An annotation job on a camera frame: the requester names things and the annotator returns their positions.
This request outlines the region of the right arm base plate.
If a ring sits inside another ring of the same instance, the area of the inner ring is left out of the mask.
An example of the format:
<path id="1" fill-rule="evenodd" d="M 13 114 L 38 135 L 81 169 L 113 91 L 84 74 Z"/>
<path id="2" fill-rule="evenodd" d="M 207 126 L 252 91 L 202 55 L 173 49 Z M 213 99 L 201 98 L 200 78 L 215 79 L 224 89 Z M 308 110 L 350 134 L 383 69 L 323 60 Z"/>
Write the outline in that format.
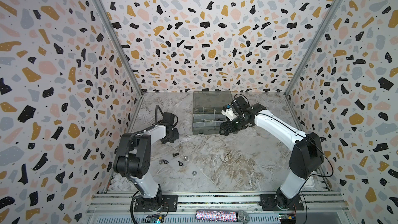
<path id="1" fill-rule="evenodd" d="M 259 205 L 264 211 L 303 211 L 304 205 L 300 195 L 292 199 L 286 198 L 283 194 L 261 194 Z"/>

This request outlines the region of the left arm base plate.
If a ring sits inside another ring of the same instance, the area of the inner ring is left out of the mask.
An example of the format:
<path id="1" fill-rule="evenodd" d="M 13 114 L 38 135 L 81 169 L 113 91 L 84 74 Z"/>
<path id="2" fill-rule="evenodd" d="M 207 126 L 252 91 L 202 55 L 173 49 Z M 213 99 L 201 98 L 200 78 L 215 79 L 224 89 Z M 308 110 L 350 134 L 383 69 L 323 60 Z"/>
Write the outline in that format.
<path id="1" fill-rule="evenodd" d="M 134 212 L 176 212 L 178 206 L 178 195 L 163 195 L 151 199 L 139 198 L 136 200 Z"/>

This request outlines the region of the clear plastic compartment organizer box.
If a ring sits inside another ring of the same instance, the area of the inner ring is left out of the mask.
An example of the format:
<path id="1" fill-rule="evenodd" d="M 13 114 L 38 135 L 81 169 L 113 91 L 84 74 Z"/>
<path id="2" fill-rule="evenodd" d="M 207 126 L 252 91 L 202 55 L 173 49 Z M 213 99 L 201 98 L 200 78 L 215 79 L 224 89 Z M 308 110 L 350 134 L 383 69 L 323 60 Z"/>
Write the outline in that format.
<path id="1" fill-rule="evenodd" d="M 193 93 L 193 135 L 219 134 L 226 121 L 221 111 L 232 101 L 230 91 L 197 91 Z"/>

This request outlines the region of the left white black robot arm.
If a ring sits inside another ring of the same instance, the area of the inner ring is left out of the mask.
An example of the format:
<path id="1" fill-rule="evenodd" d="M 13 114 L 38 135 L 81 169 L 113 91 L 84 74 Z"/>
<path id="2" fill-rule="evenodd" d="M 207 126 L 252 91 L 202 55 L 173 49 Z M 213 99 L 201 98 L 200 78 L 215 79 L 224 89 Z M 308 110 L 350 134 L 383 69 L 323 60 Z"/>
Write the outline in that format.
<path id="1" fill-rule="evenodd" d="M 116 152 L 113 170 L 132 183 L 139 192 L 135 202 L 142 202 L 151 212 L 163 207 L 161 186 L 149 173 L 151 146 L 157 141 L 174 143 L 179 138 L 178 117 L 173 113 L 161 113 L 162 119 L 155 117 L 155 123 L 134 133 L 121 136 Z"/>

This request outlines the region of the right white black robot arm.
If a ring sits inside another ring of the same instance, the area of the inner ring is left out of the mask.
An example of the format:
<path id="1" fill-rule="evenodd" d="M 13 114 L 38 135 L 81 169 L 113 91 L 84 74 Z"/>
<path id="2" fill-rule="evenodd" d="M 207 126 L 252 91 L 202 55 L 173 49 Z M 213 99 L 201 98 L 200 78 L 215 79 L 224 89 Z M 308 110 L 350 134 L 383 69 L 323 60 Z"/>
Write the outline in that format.
<path id="1" fill-rule="evenodd" d="M 248 127 L 258 127 L 277 138 L 290 151 L 288 175 L 271 200 L 273 207 L 288 210 L 309 178 L 318 176 L 316 171 L 324 163 L 320 136 L 291 126 L 259 103 L 249 104 L 243 95 L 225 105 L 221 113 L 226 121 L 220 125 L 219 134 L 228 136 Z"/>

